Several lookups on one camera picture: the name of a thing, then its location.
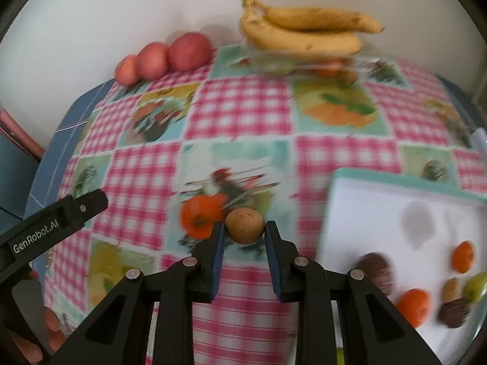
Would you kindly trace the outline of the white charger device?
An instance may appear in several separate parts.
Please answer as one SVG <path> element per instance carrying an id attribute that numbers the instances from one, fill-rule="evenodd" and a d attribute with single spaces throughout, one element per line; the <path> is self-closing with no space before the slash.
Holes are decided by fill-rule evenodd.
<path id="1" fill-rule="evenodd" d="M 486 152 L 487 150 L 487 133 L 482 127 L 479 127 L 471 134 L 471 143 L 474 149 L 478 152 Z"/>

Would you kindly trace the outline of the green pear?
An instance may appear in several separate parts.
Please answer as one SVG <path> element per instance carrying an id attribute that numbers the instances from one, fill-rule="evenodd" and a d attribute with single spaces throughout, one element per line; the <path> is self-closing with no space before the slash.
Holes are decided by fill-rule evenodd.
<path id="1" fill-rule="evenodd" d="M 477 303 L 487 291 L 487 273 L 480 272 L 469 279 L 462 290 L 462 297 L 468 302 Z"/>

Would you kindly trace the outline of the middle red apple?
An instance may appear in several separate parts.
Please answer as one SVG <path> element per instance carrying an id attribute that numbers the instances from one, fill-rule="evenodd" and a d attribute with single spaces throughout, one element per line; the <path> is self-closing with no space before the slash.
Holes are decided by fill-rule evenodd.
<path id="1" fill-rule="evenodd" d="M 168 72 L 168 47 L 161 42 L 147 44 L 136 56 L 136 71 L 147 81 L 162 78 Z"/>

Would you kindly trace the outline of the large red apple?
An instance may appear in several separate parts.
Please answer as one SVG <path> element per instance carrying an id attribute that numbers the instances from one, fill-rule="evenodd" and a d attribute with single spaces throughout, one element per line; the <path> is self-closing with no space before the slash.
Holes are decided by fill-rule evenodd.
<path id="1" fill-rule="evenodd" d="M 199 32 L 188 32 L 179 36 L 168 50 L 172 69 L 180 72 L 195 70 L 207 64 L 211 54 L 211 41 Z"/>

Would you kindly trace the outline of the dark fruit on tray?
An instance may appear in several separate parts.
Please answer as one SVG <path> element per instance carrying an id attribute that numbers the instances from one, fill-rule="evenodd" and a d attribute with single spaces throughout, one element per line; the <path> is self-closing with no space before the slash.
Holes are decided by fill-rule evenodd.
<path id="1" fill-rule="evenodd" d="M 463 326 L 470 312 L 471 304 L 464 298 L 458 298 L 443 303 L 437 315 L 437 320 L 450 329 L 456 329 Z"/>

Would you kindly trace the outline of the brown kiwi on tray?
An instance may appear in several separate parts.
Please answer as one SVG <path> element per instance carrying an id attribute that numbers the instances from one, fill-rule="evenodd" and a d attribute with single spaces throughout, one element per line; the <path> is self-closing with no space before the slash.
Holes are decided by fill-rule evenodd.
<path id="1" fill-rule="evenodd" d="M 457 277 L 445 281 L 442 289 L 443 303 L 455 301 L 461 297 L 461 282 Z"/>

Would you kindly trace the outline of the orange mandarin on tray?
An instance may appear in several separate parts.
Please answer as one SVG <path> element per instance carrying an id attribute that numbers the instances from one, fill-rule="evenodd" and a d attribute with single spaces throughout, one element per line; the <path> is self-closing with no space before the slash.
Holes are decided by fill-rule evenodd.
<path id="1" fill-rule="evenodd" d="M 463 241 L 451 254 L 451 267 L 457 273 L 467 273 L 475 261 L 475 247 L 470 241 Z"/>

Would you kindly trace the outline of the orange mandarin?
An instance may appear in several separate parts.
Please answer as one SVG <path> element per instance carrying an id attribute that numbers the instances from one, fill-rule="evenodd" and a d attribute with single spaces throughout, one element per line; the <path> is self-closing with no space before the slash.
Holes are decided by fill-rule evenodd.
<path id="1" fill-rule="evenodd" d="M 225 220 L 225 201 L 223 194 L 197 194 L 183 202 L 179 213 L 183 231 L 193 239 L 208 239 L 213 225 Z"/>
<path id="2" fill-rule="evenodd" d="M 457 273 L 467 273 L 475 261 L 475 247 L 470 241 L 463 241 L 451 254 L 451 267 Z"/>
<path id="3" fill-rule="evenodd" d="M 410 289 L 399 297 L 396 308 L 412 327 L 418 328 L 430 315 L 432 308 L 430 293 L 420 288 Z"/>

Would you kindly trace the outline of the small red apple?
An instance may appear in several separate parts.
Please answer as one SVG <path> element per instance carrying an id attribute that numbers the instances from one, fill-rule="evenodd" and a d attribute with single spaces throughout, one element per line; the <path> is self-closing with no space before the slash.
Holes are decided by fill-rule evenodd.
<path id="1" fill-rule="evenodd" d="M 132 86 L 139 81 L 139 74 L 136 70 L 136 56 L 131 54 L 125 56 L 115 68 L 116 81 L 125 87 Z"/>

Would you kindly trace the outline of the fruit pattern checkered tablecloth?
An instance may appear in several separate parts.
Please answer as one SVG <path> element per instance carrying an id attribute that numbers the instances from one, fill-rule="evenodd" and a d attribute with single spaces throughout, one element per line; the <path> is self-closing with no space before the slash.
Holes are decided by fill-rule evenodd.
<path id="1" fill-rule="evenodd" d="M 44 302 L 71 335 L 132 268 L 156 273 L 200 241 L 182 203 L 223 194 L 252 208 L 300 253 L 316 256 L 339 168 L 411 176 L 486 200 L 486 160 L 449 84 L 404 59 L 354 83 L 252 70 L 244 45 L 205 66 L 78 98 L 51 138 L 30 190 L 33 214 L 103 189 L 106 211 L 37 265 Z"/>

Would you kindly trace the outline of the dark brown avocado on tray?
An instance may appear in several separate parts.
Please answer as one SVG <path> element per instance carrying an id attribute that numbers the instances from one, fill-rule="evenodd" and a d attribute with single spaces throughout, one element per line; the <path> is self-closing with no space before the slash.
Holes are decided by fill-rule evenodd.
<path id="1" fill-rule="evenodd" d="M 382 253 L 365 254 L 357 261 L 355 268 L 363 271 L 386 296 L 389 297 L 394 293 L 394 270 Z"/>

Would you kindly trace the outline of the yellow banana bunch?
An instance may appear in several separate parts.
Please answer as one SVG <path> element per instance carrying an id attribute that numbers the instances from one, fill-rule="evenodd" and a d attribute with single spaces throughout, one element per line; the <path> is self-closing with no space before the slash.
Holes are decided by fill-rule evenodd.
<path id="1" fill-rule="evenodd" d="M 345 57 L 363 48 L 360 33 L 379 34 L 384 26 L 363 12 L 342 8 L 282 8 L 242 0 L 239 27 L 261 50 L 300 58 Z"/>

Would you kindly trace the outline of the brown kiwi fruit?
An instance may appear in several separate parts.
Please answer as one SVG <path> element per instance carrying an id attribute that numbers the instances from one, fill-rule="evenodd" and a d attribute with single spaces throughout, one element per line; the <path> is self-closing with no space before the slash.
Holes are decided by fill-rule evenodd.
<path id="1" fill-rule="evenodd" d="M 250 245 L 263 234 L 263 216 L 251 208 L 236 208 L 225 219 L 228 236 L 240 245 Z"/>

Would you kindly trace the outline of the clear plastic fruit container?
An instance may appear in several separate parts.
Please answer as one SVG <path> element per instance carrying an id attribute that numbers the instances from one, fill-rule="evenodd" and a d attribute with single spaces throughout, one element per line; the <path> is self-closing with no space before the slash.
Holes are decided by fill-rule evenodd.
<path id="1" fill-rule="evenodd" d="M 369 54 L 352 56 L 328 56 L 321 58 L 297 58 L 289 53 L 249 50 L 252 70 L 274 76 L 312 76 L 323 79 L 354 83 L 359 78 L 386 67 L 386 58 Z"/>

